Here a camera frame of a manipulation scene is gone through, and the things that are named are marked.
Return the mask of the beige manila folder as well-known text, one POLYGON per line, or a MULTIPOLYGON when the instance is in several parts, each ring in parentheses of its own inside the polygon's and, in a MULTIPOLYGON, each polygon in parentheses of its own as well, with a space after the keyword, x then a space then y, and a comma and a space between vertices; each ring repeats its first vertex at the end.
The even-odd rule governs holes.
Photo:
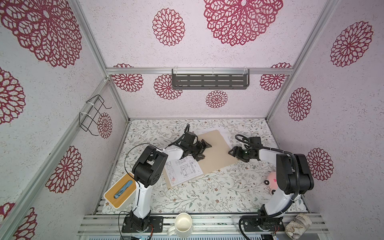
POLYGON ((235 157, 228 154, 231 148, 228 146, 218 130, 199 135, 199 139, 205 140, 212 145, 211 148, 204 151, 205 158, 197 161, 203 170, 203 175, 212 173, 238 162, 235 157))

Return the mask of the white technical drawing sheet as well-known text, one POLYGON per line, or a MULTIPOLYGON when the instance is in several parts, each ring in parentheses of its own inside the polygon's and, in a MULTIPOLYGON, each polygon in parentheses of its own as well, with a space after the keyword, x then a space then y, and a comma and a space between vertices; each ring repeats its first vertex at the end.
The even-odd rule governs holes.
POLYGON ((204 174, 200 165, 192 156, 180 160, 167 160, 163 173, 168 189, 204 174))

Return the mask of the white printed text sheet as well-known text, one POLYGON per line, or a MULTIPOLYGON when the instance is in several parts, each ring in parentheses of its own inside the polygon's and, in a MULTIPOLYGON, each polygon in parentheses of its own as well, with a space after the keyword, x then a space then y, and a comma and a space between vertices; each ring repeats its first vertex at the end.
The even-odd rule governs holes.
POLYGON ((224 140, 226 141, 229 147, 233 147, 233 135, 230 133, 229 130, 226 130, 225 128, 219 127, 219 128, 201 129, 201 130, 194 131, 194 133, 196 135, 201 135, 201 134, 205 134, 215 130, 219 131, 219 133, 223 136, 224 140))

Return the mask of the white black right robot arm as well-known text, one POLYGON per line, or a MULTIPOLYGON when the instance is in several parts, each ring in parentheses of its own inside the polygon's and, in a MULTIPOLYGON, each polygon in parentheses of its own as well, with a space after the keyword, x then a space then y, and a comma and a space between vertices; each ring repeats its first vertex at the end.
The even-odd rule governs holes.
POLYGON ((260 137, 248 138, 237 134, 235 139, 243 145, 233 147, 229 155, 245 163, 250 160, 268 162, 276 169, 278 189, 262 206, 258 218, 282 216, 299 196, 314 188, 315 182, 305 155, 264 147, 260 137))

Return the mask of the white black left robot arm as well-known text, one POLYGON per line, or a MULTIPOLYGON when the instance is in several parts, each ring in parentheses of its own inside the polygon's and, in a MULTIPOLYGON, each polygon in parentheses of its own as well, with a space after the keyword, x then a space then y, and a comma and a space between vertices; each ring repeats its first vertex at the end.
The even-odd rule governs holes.
POLYGON ((185 132, 164 149, 148 145, 132 169, 137 187, 133 216, 143 220, 150 215, 152 188, 160 179, 167 162, 186 157, 192 157, 198 162, 205 158, 204 151, 211 147, 211 144, 203 139, 199 140, 192 132, 185 132))

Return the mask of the pink pig plush toy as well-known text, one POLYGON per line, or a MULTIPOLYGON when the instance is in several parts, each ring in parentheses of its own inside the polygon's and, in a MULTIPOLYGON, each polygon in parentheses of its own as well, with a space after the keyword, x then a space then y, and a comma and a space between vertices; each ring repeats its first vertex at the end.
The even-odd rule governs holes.
POLYGON ((279 188, 277 183, 277 173, 275 171, 272 171, 268 174, 264 180, 264 185, 267 186, 270 194, 274 195, 276 190, 279 188))

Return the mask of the white ceramic mug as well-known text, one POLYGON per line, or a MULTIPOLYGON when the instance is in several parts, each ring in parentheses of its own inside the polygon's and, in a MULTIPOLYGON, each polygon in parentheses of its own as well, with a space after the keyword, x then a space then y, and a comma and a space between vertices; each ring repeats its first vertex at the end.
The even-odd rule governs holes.
POLYGON ((167 230, 167 235, 177 235, 179 238, 188 238, 193 232, 193 219, 187 213, 180 213, 175 218, 175 223, 167 230))

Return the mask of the marbled patterned cup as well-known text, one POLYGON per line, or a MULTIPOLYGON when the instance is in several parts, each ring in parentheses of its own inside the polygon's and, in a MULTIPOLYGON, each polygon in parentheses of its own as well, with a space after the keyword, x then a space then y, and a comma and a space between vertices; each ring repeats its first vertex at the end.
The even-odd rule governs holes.
POLYGON ((304 213, 298 214, 285 227, 285 233, 291 240, 298 240, 312 225, 310 217, 304 213))

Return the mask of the white wooden-top tissue box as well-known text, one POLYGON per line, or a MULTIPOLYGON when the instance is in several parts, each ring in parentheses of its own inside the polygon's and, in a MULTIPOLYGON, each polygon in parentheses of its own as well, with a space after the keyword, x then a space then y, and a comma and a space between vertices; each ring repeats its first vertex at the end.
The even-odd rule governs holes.
POLYGON ((134 174, 123 175, 105 193, 104 198, 115 210, 124 210, 136 199, 136 181, 134 174))

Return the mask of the grey slotted wall shelf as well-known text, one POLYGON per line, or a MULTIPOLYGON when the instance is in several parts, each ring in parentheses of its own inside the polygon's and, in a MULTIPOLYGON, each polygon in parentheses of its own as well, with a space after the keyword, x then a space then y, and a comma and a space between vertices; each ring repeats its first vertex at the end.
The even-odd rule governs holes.
POLYGON ((179 74, 172 69, 171 84, 175 90, 246 90, 250 74, 179 74))

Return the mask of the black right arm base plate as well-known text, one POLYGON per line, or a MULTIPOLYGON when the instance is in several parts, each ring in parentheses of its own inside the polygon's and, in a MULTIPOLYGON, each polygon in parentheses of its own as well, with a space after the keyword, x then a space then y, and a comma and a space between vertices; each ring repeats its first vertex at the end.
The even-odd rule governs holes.
POLYGON ((244 226, 245 232, 282 232, 285 230, 283 224, 283 214, 276 213, 268 215, 266 212, 259 211, 258 215, 243 216, 240 223, 244 226))

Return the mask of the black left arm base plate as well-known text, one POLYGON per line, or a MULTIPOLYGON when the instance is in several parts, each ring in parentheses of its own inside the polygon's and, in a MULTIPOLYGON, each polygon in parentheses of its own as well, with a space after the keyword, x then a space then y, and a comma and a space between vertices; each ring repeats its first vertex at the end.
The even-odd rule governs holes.
POLYGON ((122 233, 161 233, 164 217, 148 214, 143 219, 129 213, 125 216, 122 233))

